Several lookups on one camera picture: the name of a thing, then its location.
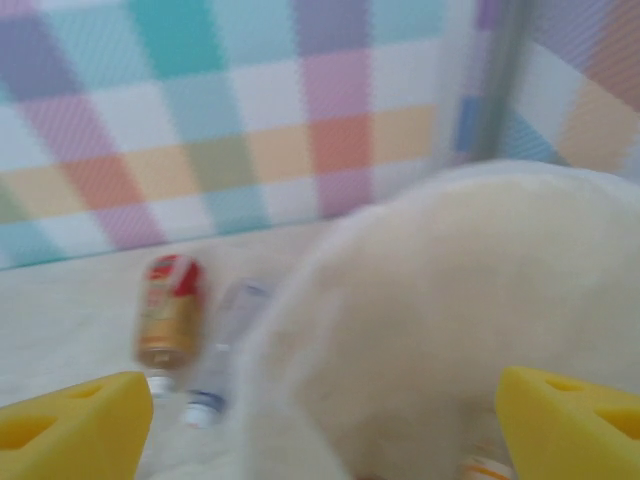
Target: plastic bottle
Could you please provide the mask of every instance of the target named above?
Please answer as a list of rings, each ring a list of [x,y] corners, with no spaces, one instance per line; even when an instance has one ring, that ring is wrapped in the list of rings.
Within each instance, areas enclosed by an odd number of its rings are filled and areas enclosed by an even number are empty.
[[[154,398],[175,388],[175,373],[196,355],[202,327],[202,268],[191,257],[158,258],[146,275],[136,358]]]
[[[460,480],[515,478],[509,451],[493,407],[484,405],[474,412],[466,449],[467,455],[460,466]]]
[[[213,341],[205,349],[189,385],[190,400],[184,421],[196,428],[217,422],[229,402],[230,364],[235,347],[271,298],[268,287],[257,280],[242,280],[223,299],[216,315]]]

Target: checkered fabric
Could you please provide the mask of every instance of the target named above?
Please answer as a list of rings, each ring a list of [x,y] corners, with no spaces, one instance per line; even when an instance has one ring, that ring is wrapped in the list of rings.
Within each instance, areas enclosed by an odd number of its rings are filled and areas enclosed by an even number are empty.
[[[445,0],[0,0],[0,268],[425,175]]]
[[[541,0],[533,23],[501,156],[640,173],[640,2]]]

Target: can label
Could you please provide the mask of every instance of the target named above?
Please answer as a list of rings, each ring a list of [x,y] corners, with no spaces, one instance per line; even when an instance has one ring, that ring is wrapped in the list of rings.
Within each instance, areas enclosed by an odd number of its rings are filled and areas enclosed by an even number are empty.
[[[202,316],[201,272],[184,255],[168,255],[154,262],[143,297],[141,348],[195,353]]]

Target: white bottle cap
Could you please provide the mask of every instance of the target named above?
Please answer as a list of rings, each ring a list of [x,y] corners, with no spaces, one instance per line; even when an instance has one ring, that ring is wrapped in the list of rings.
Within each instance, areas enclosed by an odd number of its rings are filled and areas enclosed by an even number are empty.
[[[170,377],[155,376],[147,378],[149,390],[154,400],[162,400],[173,391],[174,383]]]
[[[218,419],[218,412],[201,403],[190,403],[184,412],[184,423],[195,428],[210,428]]]

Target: yellow sponge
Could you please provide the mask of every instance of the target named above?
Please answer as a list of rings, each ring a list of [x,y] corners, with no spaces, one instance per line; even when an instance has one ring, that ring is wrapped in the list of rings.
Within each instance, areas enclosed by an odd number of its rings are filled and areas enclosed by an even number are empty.
[[[512,367],[496,411],[520,480],[640,479],[636,395]]]
[[[0,479],[132,479],[152,415],[136,372],[0,408]]]

